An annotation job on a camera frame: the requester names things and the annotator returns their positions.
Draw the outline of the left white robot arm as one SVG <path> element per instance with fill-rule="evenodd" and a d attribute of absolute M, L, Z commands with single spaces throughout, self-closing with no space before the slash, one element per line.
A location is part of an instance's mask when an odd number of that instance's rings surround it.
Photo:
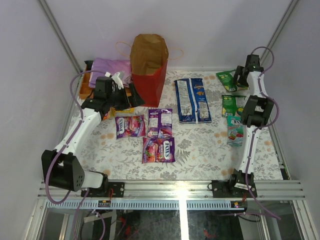
<path fill-rule="evenodd" d="M 45 186 L 72 192 L 89 188 L 98 197 L 105 197 L 110 190 L 108 177 L 101 172 L 85 171 L 78 155 L 111 109 L 123 111 L 144 103 L 133 83 L 125 87 L 115 75 L 98 77 L 92 94 L 79 105 L 77 122 L 53 150 L 45 150 L 41 156 Z"/>

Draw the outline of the red paper bag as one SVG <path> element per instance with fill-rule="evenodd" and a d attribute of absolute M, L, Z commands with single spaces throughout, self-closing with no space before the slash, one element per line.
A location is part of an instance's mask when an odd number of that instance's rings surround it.
<path fill-rule="evenodd" d="M 160 104 L 166 79 L 169 48 L 158 34 L 139 34 L 132 44 L 115 43 L 115 49 L 129 58 L 131 78 L 136 91 L 144 100 L 145 107 L 157 108 Z"/>

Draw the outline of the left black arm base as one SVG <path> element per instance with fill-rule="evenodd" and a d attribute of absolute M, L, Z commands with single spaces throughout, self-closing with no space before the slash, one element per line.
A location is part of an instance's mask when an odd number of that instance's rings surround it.
<path fill-rule="evenodd" d="M 89 188 L 89 198 L 123 198 L 125 183 L 121 181 L 104 181 L 99 188 Z"/>

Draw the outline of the yellow chocolate candy packet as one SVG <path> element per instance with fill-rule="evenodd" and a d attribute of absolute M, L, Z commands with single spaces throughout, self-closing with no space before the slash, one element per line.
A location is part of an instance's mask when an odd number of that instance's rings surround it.
<path fill-rule="evenodd" d="M 123 110 L 116 110 L 117 113 L 133 113 L 134 112 L 134 108 L 127 108 L 127 109 L 123 109 Z"/>

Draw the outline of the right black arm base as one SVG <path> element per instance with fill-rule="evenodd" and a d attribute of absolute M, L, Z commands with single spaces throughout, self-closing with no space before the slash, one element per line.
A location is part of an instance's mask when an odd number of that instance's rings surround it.
<path fill-rule="evenodd" d="M 254 174 L 234 170 L 227 181 L 212 180 L 211 191 L 214 198 L 252 198 L 258 197 Z"/>

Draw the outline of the purple candy packet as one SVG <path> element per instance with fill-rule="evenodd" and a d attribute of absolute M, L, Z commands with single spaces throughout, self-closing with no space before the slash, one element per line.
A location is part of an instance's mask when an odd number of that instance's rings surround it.
<path fill-rule="evenodd" d="M 143 138 L 142 163 L 174 163 L 175 138 Z"/>
<path fill-rule="evenodd" d="M 115 118 L 116 138 L 144 137 L 146 124 L 144 115 L 118 116 Z"/>

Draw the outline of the green snack packet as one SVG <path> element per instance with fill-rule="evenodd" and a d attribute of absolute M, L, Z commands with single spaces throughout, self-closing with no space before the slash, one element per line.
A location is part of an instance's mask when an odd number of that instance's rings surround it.
<path fill-rule="evenodd" d="M 222 117 L 240 117 L 246 104 L 246 96 L 222 95 Z"/>
<path fill-rule="evenodd" d="M 237 92 L 237 91 L 244 91 L 248 90 L 249 88 L 243 85 L 238 85 L 234 82 L 234 74 L 236 70 L 227 70 L 227 71 L 221 71 L 216 73 L 216 77 L 219 79 L 223 87 L 228 92 Z"/>

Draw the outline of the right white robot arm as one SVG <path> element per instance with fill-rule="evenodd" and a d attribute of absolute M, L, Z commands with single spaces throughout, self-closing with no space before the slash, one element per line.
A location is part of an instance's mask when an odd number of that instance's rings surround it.
<path fill-rule="evenodd" d="M 257 54 L 249 54 L 244 66 L 238 66 L 235 82 L 248 87 L 249 94 L 241 114 L 243 125 L 242 157 L 234 170 L 235 180 L 228 184 L 228 192 L 240 197 L 254 185 L 254 158 L 261 128 L 266 126 L 274 103 L 268 99 L 264 85 L 264 68 Z"/>

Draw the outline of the large purple snack packet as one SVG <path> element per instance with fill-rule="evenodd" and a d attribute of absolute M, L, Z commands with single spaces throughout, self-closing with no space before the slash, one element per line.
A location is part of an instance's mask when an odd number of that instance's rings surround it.
<path fill-rule="evenodd" d="M 148 110 L 149 138 L 171 138 L 173 136 L 171 108 L 157 108 Z"/>

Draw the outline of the teal candy packet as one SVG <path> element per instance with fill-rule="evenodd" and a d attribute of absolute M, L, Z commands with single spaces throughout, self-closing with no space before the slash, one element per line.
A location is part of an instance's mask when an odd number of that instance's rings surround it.
<path fill-rule="evenodd" d="M 227 143 L 240 147 L 243 143 L 244 127 L 239 116 L 227 116 Z"/>

